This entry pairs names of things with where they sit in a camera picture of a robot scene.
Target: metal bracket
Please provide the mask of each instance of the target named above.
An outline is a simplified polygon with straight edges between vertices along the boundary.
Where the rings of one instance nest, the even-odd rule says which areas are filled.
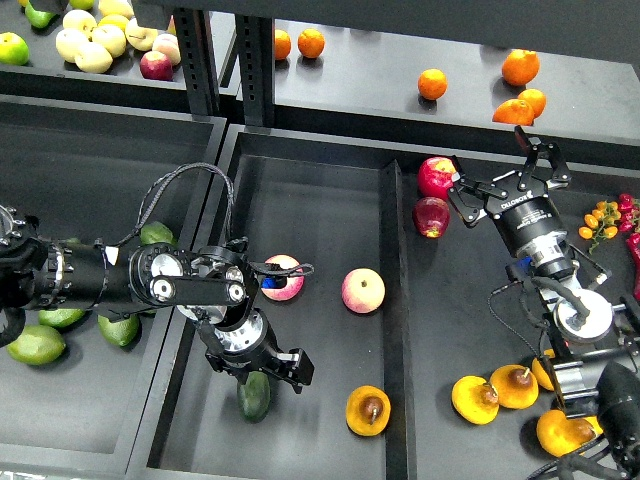
[[[173,19],[187,85],[189,110],[193,115],[219,115],[218,74],[213,57],[209,12],[176,8]]]
[[[274,125],[274,60],[272,18],[236,15],[236,35],[245,124]]]

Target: black cable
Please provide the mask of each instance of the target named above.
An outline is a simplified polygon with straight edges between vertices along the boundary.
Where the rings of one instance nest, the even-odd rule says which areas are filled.
[[[596,438],[594,438],[593,440],[585,443],[584,445],[582,445],[581,447],[578,447],[577,449],[575,449],[573,452],[573,454],[580,454],[583,452],[586,452],[587,450],[595,447],[596,445],[602,443],[602,441],[604,440],[604,435],[598,435]],[[542,467],[540,467],[539,469],[537,469],[535,472],[533,472],[532,474],[530,474],[526,480],[546,480],[548,478],[555,478],[557,476],[556,472],[553,472],[553,475],[549,476],[546,473],[551,470],[552,468],[557,467],[558,463],[560,463],[560,458],[556,458],[555,460],[543,465]]]
[[[496,290],[494,290],[493,292],[491,292],[489,294],[489,297],[487,298],[487,305],[489,305],[489,312],[491,313],[491,315],[493,316],[493,318],[495,318],[496,320],[498,320],[498,322],[500,322],[507,330],[509,330],[511,333],[513,333],[516,337],[518,337],[520,340],[522,340],[522,342],[529,348],[529,350],[531,350],[533,352],[533,354],[536,357],[539,357],[540,354],[536,351],[536,349],[533,347],[533,345],[531,345],[531,343],[529,343],[529,341],[524,338],[515,328],[513,328],[511,325],[509,325],[507,322],[505,322],[504,320],[502,320],[502,318],[500,318],[498,316],[498,314],[495,312],[495,310],[493,309],[493,306],[491,305],[491,299],[493,297],[495,297],[496,295],[498,295],[499,293],[504,292],[505,290],[507,290],[510,287],[513,287],[514,285],[520,285],[522,282],[513,282],[513,283],[509,283],[507,285],[504,285],[500,288],[497,288]]]
[[[160,197],[162,196],[166,188],[169,186],[169,184],[173,180],[178,178],[180,175],[182,175],[183,173],[189,170],[197,169],[197,168],[219,175],[220,177],[222,177],[222,179],[226,184],[227,211],[225,213],[223,228],[225,233],[225,240],[231,237],[231,215],[232,215],[233,203],[234,203],[233,182],[227,175],[224,174],[222,170],[220,170],[220,168],[216,167],[215,165],[212,165],[210,163],[205,163],[205,162],[196,162],[196,163],[188,163],[188,164],[179,166],[175,170],[160,177],[158,180],[156,180],[153,183],[153,185],[151,185],[149,190],[147,190],[147,193],[145,193],[144,198],[142,199],[142,203],[140,204],[140,209],[138,211],[138,219],[136,221],[136,225],[134,226],[133,230],[113,246],[121,247],[122,245],[130,241],[132,238],[134,238],[136,235],[138,235],[140,233],[140,230],[142,230],[142,227],[144,226],[144,224],[147,222],[147,220],[151,216],[151,213],[153,212],[156,205],[160,201]],[[149,196],[151,195],[151,192],[153,192],[153,190],[156,187],[158,187],[157,192],[149,202],[149,205],[145,208],[145,203],[147,202],[147,199],[149,198]]]
[[[268,275],[269,277],[306,277],[311,275],[314,271],[313,265],[310,263],[300,263],[295,267],[283,268],[279,270],[271,270],[268,265],[276,265],[273,263],[253,263],[249,262],[251,268],[262,275]]]

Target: apple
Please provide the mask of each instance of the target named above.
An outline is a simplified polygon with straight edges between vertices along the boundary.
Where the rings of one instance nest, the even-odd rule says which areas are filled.
[[[268,258],[265,263],[277,263],[282,269],[293,268],[296,265],[300,265],[300,262],[298,262],[295,258],[290,257],[289,255],[275,255],[271,258]],[[264,293],[265,296],[270,298],[271,300],[282,302],[284,300],[291,300],[293,297],[295,297],[302,288],[303,284],[304,277],[287,278],[287,284],[284,287],[263,288],[262,293]]]
[[[123,17],[133,17],[133,8],[127,0],[100,0],[98,10],[103,17],[107,15],[122,15]]]
[[[78,48],[85,43],[89,43],[89,39],[74,28],[65,28],[56,35],[56,50],[65,62],[75,63]]]
[[[442,200],[449,198],[448,190],[453,186],[452,176],[456,173],[451,159],[446,157],[427,158],[418,170],[418,188],[425,197]]]
[[[99,43],[111,54],[113,58],[122,55],[127,48],[127,39],[115,25],[102,25],[93,29],[92,41]]]
[[[29,61],[29,46],[20,35],[12,32],[0,34],[0,63],[24,65]]]
[[[148,80],[173,80],[171,60],[162,52],[147,52],[140,60],[140,73]]]
[[[382,305],[384,282],[370,268],[357,268],[349,272],[342,282],[342,301],[355,313],[369,313]]]
[[[124,34],[133,48],[141,52],[148,52],[158,36],[158,31],[155,28],[139,27],[138,20],[132,18],[127,23]]]
[[[78,47],[75,63],[83,72],[104,73],[109,70],[113,58],[99,43],[87,42]]]
[[[441,237],[450,217],[447,202],[436,197],[421,198],[413,207],[413,224],[427,238]]]
[[[158,35],[153,41],[151,50],[164,53],[169,57],[173,66],[180,63],[180,47],[178,47],[178,38],[175,35],[170,33]]]
[[[73,28],[79,30],[91,40],[91,32],[98,24],[89,12],[84,10],[71,10],[62,19],[62,28]]]

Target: orange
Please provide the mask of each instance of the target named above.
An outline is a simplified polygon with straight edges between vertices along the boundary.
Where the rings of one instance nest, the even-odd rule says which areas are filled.
[[[324,36],[313,28],[307,28],[298,37],[298,50],[306,58],[318,58],[324,50]]]
[[[284,60],[291,52],[291,37],[284,30],[275,31],[273,51],[276,60]]]
[[[418,90],[427,100],[437,100],[447,91],[447,77],[437,68],[430,68],[420,74]]]
[[[524,100],[533,107],[533,115],[538,118],[542,115],[544,107],[547,106],[547,97],[540,90],[535,88],[527,88],[518,95],[519,100]]]
[[[535,113],[533,107],[524,100],[507,100],[493,113],[493,121],[513,125],[533,125]]]
[[[504,80],[521,87],[533,80],[540,70],[538,54],[532,50],[514,50],[502,64]]]

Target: blue object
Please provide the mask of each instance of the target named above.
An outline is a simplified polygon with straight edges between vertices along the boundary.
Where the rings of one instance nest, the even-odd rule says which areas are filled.
[[[262,280],[262,284],[260,286],[262,288],[278,288],[275,278],[271,277],[265,277],[264,280]]]

